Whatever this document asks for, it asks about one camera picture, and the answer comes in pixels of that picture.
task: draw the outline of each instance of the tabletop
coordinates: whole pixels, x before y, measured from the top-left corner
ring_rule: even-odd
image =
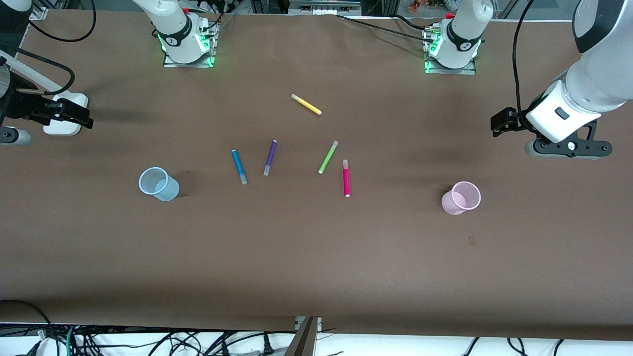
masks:
[[[51,11],[42,27],[71,37],[91,20]],[[614,149],[598,161],[528,156],[527,132],[493,138],[489,118],[515,105],[515,25],[490,23],[474,76],[427,74],[419,41],[334,16],[236,16],[207,69],[163,68],[143,13],[98,11],[78,43],[29,30],[23,48],[75,71],[95,124],[50,137],[11,121],[34,141],[0,150],[0,296],[56,322],[278,329],[320,315],[352,333],[630,338],[631,105],[599,121]],[[523,102],[578,58],[569,23],[524,24]],[[153,166],[180,196],[139,191]],[[458,181],[482,202],[452,216],[440,199]]]

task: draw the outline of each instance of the pink cup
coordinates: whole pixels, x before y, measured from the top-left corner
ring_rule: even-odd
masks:
[[[442,197],[442,207],[451,215],[473,210],[481,202],[479,189],[471,182],[459,182]]]

